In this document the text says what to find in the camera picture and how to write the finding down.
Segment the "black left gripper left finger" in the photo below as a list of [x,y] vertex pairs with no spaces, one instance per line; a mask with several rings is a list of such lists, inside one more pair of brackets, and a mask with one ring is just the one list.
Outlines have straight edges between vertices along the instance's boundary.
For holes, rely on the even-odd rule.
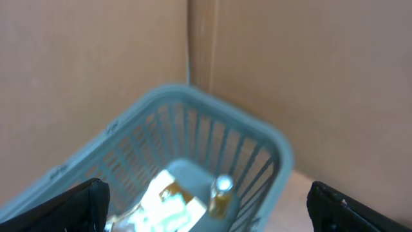
[[109,184],[89,179],[60,195],[1,223],[2,232],[105,231]]

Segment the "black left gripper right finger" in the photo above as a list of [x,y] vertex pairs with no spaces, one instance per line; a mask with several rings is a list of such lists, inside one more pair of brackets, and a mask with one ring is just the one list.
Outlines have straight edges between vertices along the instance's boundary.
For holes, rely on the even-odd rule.
[[320,181],[312,183],[306,206],[314,232],[411,232]]

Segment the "silver capped amber bottle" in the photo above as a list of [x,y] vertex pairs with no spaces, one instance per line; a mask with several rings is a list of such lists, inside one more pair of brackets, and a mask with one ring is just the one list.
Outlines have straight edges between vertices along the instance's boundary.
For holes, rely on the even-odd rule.
[[211,184],[211,195],[208,205],[209,216],[225,218],[232,201],[233,179],[230,175],[220,175]]

